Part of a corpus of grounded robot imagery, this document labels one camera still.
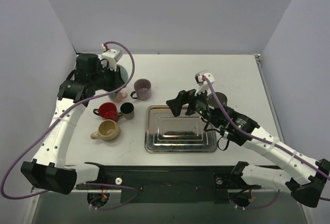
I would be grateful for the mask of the teal speckled ceramic mug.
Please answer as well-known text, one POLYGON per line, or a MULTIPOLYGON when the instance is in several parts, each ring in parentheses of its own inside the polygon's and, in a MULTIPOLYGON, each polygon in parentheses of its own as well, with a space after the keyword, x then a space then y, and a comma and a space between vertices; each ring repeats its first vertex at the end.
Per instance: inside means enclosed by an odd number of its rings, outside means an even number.
MULTIPOLYGON (((128 79, 129 79, 127 70, 122 65, 120 65, 120 64, 118 64, 118 67, 120 69, 120 73, 121 73, 121 77, 122 77, 123 81, 124 82, 127 82, 128 79)), ((115 99, 117 99, 117 97, 119 96, 119 94, 120 94, 119 92, 110 94, 109 95, 109 98, 111 100, 115 100, 115 99)))

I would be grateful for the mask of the pink faceted ceramic mug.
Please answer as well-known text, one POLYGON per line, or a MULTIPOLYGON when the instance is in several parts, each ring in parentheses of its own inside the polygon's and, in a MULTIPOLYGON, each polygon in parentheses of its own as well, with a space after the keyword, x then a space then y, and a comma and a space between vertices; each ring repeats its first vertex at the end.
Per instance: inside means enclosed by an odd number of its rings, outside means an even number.
POLYGON ((110 94, 109 98, 114 103, 120 103, 122 100, 127 98, 127 95, 128 94, 126 91, 121 90, 119 92, 110 94))

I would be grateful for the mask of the lilac ceramic mug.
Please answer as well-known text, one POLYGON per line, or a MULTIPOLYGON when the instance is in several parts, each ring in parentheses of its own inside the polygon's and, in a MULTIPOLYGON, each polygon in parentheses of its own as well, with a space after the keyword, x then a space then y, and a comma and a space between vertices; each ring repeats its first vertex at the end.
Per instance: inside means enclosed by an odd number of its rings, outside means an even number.
POLYGON ((151 97, 151 86, 149 80, 144 78, 138 79, 134 83, 134 91, 131 92, 130 97, 141 101, 148 100, 151 97))

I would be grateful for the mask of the red ceramic mug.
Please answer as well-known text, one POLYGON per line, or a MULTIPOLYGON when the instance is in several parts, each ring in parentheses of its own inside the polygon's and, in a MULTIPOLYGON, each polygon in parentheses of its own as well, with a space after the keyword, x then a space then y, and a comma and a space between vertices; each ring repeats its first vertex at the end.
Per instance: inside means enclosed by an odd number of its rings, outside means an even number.
POLYGON ((103 119, 112 120, 114 122, 118 122, 120 117, 123 116, 121 112, 117 111, 116 105, 111 102, 100 105, 99 108, 93 110, 93 113, 103 119))

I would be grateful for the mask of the small dark brown cup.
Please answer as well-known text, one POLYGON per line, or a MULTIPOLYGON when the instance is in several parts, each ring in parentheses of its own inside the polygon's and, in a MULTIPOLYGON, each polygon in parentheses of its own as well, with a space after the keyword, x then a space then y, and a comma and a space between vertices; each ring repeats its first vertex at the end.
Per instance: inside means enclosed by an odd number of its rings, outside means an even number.
POLYGON ((134 105, 130 102, 125 102, 120 106, 120 112, 125 119, 132 120, 135 114, 134 105))

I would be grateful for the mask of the cream ceramic mug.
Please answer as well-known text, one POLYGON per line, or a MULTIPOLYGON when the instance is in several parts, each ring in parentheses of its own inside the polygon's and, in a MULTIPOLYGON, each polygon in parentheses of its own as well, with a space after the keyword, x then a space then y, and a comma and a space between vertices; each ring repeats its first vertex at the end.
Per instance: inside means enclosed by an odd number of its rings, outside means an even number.
POLYGON ((102 140, 105 142, 115 141, 121 133, 119 125, 110 119, 104 120, 98 127, 98 130, 90 135, 92 140, 102 140))

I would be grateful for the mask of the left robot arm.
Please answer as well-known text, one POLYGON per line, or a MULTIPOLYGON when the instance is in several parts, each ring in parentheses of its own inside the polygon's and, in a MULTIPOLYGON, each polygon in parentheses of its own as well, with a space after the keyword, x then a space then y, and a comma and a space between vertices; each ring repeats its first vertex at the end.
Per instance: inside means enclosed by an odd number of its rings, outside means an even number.
POLYGON ((96 91, 111 94, 126 87, 130 77, 118 65, 121 57, 119 49, 108 49, 100 56, 85 53, 76 57, 75 69, 59 87, 50 130, 32 160, 21 166, 21 173, 33 187, 67 195, 85 182, 95 189, 105 185, 106 176, 98 164, 66 167, 65 159, 76 125, 96 91))

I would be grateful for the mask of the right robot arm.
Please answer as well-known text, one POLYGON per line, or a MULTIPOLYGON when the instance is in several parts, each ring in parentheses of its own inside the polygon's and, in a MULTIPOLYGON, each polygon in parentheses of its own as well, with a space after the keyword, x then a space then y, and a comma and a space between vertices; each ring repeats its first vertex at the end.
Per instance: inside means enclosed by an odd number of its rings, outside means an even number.
POLYGON ((226 106, 211 105, 206 93, 190 90, 183 97, 186 115, 197 114, 206 123, 204 130, 215 131, 227 143, 252 150, 276 165, 276 169, 238 162, 230 181, 235 187, 258 185, 289 193, 302 205, 316 208, 329 181, 329 160, 313 159, 272 136, 256 121, 226 106))

